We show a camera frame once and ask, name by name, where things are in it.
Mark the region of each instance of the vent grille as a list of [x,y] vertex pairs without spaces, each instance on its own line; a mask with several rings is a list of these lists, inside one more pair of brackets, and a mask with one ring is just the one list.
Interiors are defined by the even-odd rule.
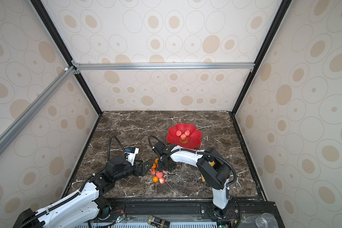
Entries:
[[[97,226],[106,226],[109,223],[94,223],[92,228]],[[75,228],[89,228],[86,223],[78,225]],[[146,222],[128,222],[122,224],[115,224],[112,228],[154,228]],[[216,222],[171,222],[170,228],[217,228]]]

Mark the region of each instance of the marble table surface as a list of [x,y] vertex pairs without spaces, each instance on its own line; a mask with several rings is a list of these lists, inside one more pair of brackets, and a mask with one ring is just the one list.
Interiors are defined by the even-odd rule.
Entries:
[[[177,123],[191,123],[202,133],[202,143],[197,149],[215,148],[232,164],[238,182],[231,186],[230,195],[257,196],[241,145],[228,112],[225,111],[106,111],[91,139],[90,145],[71,184],[69,193],[78,189],[92,173],[100,170],[106,161],[106,147],[110,136],[117,136],[125,148],[136,146],[137,160],[154,161],[157,156],[148,144],[148,135],[155,135],[166,145],[168,129]],[[119,145],[112,140],[110,157],[123,155]],[[109,198],[123,197],[212,197],[211,187],[203,182],[194,166],[178,163],[175,170],[164,174],[166,182],[153,183],[154,175],[130,176],[117,181],[105,194]]]

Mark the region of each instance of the metal rail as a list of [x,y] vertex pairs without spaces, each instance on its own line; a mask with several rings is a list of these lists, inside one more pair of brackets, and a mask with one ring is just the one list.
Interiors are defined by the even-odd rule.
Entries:
[[23,128],[34,118],[47,101],[57,92],[59,87],[67,80],[69,75],[73,75],[74,67],[70,66],[67,71],[63,71],[55,81],[53,81],[30,106],[0,135],[0,155],[10,145],[11,142],[21,133]]
[[78,70],[253,69],[253,62],[215,63],[76,63]]

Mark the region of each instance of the patterned wallpaper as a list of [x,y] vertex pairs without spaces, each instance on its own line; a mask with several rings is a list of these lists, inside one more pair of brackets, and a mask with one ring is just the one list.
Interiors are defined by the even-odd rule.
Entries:
[[70,76],[0,156],[0,228],[59,200],[97,117]]
[[103,111],[232,110],[249,69],[82,71]]
[[31,6],[0,1],[0,135],[64,66]]
[[295,1],[236,117],[285,226],[341,228],[342,1]]
[[281,0],[46,0],[78,63],[254,62]]

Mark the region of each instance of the can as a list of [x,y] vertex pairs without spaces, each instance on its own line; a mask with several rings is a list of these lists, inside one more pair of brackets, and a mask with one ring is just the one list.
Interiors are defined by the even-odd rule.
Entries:
[[162,220],[160,218],[156,218],[154,216],[150,216],[148,220],[148,224],[151,226],[158,227],[158,228],[169,228],[170,226],[170,222],[166,220]]

